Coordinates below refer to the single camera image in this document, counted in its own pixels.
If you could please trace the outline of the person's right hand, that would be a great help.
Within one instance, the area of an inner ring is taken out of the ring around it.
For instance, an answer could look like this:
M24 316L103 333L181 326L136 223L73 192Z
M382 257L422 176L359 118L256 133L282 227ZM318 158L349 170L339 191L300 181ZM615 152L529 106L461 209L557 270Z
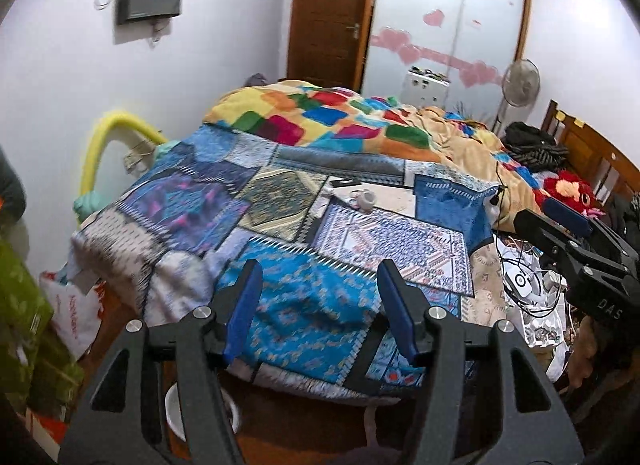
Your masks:
M566 373L568 387L575 390L582 387L584 381L593 373L594 358L598 351L593 319L582 319L574 341L574 351L568 360Z

